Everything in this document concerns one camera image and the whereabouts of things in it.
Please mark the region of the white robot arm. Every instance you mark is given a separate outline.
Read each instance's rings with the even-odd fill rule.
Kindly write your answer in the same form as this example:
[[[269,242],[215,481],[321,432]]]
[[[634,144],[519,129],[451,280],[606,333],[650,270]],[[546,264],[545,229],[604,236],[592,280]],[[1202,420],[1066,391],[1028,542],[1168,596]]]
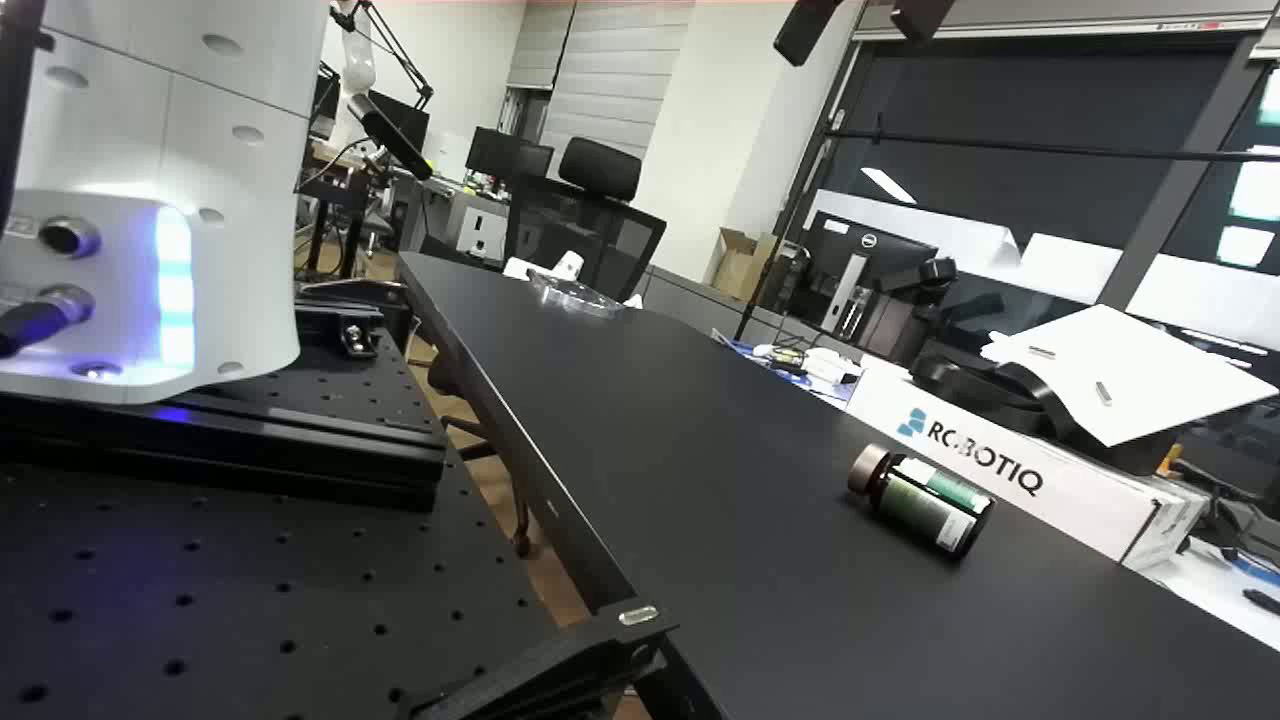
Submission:
[[[157,403],[300,357],[325,25],[325,0],[3,0],[3,395]]]

